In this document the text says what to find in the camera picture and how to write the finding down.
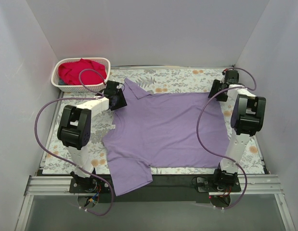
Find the purple t shirt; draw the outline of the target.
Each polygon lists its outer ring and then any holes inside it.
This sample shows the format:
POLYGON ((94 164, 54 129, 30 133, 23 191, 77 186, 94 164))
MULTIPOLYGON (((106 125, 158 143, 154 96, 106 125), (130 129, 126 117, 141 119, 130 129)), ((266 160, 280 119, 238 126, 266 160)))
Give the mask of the purple t shirt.
POLYGON ((127 106, 103 137, 116 195, 152 182, 153 167, 216 168, 229 138, 218 102, 206 93, 150 94, 125 79, 127 106))

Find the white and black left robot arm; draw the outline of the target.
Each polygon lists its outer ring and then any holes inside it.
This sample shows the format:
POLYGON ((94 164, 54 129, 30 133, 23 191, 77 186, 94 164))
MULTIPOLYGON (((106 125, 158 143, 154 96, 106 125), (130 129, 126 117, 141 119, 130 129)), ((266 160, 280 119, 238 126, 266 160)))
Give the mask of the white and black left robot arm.
POLYGON ((125 106, 127 103, 123 90, 116 89, 106 90, 104 97, 95 96, 93 100, 82 104, 64 107, 57 137, 67 148, 72 162, 76 164, 71 176, 82 189, 92 190, 96 183, 90 175, 95 171, 86 147, 91 137, 91 119, 101 112, 114 111, 125 106))

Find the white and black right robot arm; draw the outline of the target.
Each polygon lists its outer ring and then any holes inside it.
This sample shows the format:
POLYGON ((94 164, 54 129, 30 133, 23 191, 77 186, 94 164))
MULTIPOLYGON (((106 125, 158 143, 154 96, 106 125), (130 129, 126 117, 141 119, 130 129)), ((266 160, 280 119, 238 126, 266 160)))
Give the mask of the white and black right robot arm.
POLYGON ((229 97, 235 100, 230 121, 230 143, 213 174, 217 188, 228 190, 239 184, 237 164, 251 138, 263 127, 266 98, 250 93, 242 85, 229 85, 217 79, 213 81, 208 97, 220 102, 227 101, 229 97))

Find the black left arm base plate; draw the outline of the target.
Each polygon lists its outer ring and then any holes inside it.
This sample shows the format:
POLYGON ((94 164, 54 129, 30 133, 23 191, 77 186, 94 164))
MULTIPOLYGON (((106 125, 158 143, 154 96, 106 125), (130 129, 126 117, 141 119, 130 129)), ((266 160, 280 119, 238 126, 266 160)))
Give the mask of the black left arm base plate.
POLYGON ((70 193, 110 193, 109 184, 96 178, 72 178, 70 193))

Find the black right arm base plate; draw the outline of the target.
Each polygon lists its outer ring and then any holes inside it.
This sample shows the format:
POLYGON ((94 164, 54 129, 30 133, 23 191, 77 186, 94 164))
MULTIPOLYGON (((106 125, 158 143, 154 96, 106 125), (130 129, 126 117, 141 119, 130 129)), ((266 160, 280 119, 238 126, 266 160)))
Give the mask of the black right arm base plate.
POLYGON ((196 176, 193 177, 191 180, 192 186, 196 189, 199 193, 228 193, 228 192, 241 192, 241 186, 239 182, 235 183, 234 186, 228 186, 225 188, 224 186, 217 186, 217 184, 213 183, 213 179, 209 178, 208 176, 196 176))

